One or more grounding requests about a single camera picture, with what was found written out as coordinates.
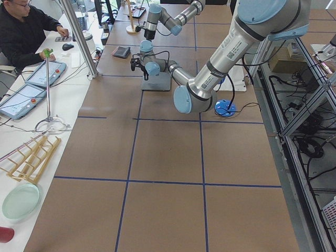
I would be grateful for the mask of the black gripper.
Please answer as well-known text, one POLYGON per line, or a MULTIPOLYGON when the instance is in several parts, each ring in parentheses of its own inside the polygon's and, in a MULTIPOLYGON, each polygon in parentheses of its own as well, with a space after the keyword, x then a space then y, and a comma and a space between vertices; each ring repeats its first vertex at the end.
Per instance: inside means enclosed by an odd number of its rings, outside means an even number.
POLYGON ((144 74, 144 80, 148 80, 149 79, 149 74, 148 74, 148 71, 145 68, 145 65, 140 64, 140 69, 142 70, 142 72, 144 74))
POLYGON ((155 38, 155 31, 146 29, 144 31, 144 37, 146 40, 153 40, 155 38))

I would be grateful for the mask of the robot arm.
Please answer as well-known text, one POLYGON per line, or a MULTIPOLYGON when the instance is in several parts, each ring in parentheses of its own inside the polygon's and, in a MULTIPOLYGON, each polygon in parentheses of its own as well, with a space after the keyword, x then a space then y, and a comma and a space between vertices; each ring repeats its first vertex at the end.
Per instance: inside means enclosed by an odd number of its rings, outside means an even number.
POLYGON ((152 51, 157 24, 178 35, 183 25, 205 8, 205 1, 190 1, 188 8, 173 18, 164 7, 152 4, 146 22, 136 30, 144 30, 140 46, 140 67, 144 75, 167 71, 179 84, 175 89, 174 105, 180 113, 205 112, 216 103, 214 87, 246 51, 258 41, 287 40, 303 36, 308 31, 310 1, 238 1, 233 29, 195 76, 190 76, 175 61, 156 59, 152 51))
POLYGON ((144 38, 152 41, 155 37, 158 23, 160 22, 171 34, 177 36, 182 27, 194 16, 199 15, 205 8, 206 1, 188 1, 190 5, 176 17, 171 16, 167 10, 159 4, 151 4, 147 20, 144 24, 144 38))

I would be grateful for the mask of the person's right hand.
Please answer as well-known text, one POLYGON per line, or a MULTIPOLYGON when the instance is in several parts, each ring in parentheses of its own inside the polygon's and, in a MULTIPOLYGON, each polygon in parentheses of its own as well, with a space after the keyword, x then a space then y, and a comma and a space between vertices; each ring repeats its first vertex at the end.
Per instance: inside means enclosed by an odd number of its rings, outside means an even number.
POLYGON ((61 37, 68 37, 69 36, 69 31, 68 31, 67 28, 64 28, 62 26, 57 26, 56 29, 57 29, 57 32, 59 33, 59 35, 61 37))

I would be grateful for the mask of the person's left hand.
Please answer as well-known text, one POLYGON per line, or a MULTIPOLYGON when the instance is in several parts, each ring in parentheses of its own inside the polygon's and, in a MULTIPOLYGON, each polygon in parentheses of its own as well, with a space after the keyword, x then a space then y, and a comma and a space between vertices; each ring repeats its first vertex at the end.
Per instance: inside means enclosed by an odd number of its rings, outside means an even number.
POLYGON ((39 53, 39 56, 42 60, 55 61, 56 57, 53 53, 45 54, 43 51, 39 53))

